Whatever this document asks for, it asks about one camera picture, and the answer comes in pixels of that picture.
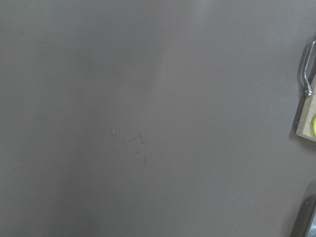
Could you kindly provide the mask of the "silver digital kitchen scale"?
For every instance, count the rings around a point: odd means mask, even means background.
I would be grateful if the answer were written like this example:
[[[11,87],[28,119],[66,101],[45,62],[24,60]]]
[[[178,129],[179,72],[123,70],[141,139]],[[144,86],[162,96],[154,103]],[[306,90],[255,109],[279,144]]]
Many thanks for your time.
[[[316,236],[316,181],[311,182],[304,193],[304,197],[294,222],[290,237]]]

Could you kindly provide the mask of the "bamboo cutting board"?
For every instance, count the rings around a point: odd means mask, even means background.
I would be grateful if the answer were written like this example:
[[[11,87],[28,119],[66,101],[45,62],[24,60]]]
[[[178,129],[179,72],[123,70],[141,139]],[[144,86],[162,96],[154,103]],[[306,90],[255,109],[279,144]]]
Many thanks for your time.
[[[316,64],[316,39],[308,47],[306,58],[302,68],[302,79],[304,83],[304,105],[296,129],[296,134],[310,141],[316,141],[312,132],[312,120],[316,116],[316,76],[309,79],[308,68],[311,63]]]

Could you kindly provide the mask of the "lemon slice front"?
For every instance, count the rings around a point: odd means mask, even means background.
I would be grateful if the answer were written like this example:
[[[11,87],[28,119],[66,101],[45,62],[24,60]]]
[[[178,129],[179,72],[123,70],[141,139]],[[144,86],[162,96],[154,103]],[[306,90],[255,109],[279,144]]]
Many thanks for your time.
[[[312,125],[313,135],[314,135],[314,137],[316,137],[316,116],[314,116],[311,125]]]

